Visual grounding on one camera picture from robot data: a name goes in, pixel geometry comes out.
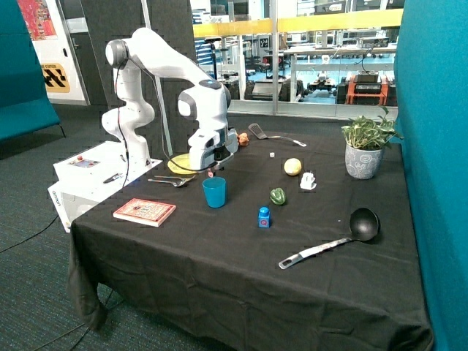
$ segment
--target teal panel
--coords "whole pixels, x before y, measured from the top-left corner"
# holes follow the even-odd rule
[[[59,124],[60,120],[47,97],[0,107],[0,140]]]
[[[467,1],[407,0],[396,54],[399,123],[436,350],[467,349]]]
[[[17,0],[0,1],[0,140],[60,123]]]
[[[0,107],[46,95],[44,77],[29,34],[0,35]]]
[[[1,0],[0,13],[0,36],[2,34],[28,34],[17,0]]]

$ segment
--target plastic cup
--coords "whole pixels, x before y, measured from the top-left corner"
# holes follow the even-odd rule
[[[203,181],[205,199],[211,208],[224,206],[227,197],[226,180],[221,177],[208,178]]]

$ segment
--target small white figurine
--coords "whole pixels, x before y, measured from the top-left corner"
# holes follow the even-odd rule
[[[317,186],[314,182],[314,174],[312,172],[305,172],[302,175],[301,184],[299,184],[299,186],[304,190],[313,190]]]

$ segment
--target black ladle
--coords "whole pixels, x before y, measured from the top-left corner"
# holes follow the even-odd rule
[[[286,269],[302,261],[304,258],[312,256],[313,254],[319,254],[320,252],[345,244],[349,241],[369,241],[380,231],[379,217],[368,208],[358,208],[351,214],[350,229],[351,235],[348,238],[331,241],[330,243],[303,250],[281,261],[279,267],[281,269]]]

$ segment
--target white control box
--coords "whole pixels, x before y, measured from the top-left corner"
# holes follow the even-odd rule
[[[79,216],[162,162],[151,159],[145,167],[130,167],[125,181],[127,160],[120,150],[120,143],[106,141],[53,165],[58,182],[48,191],[67,233]]]

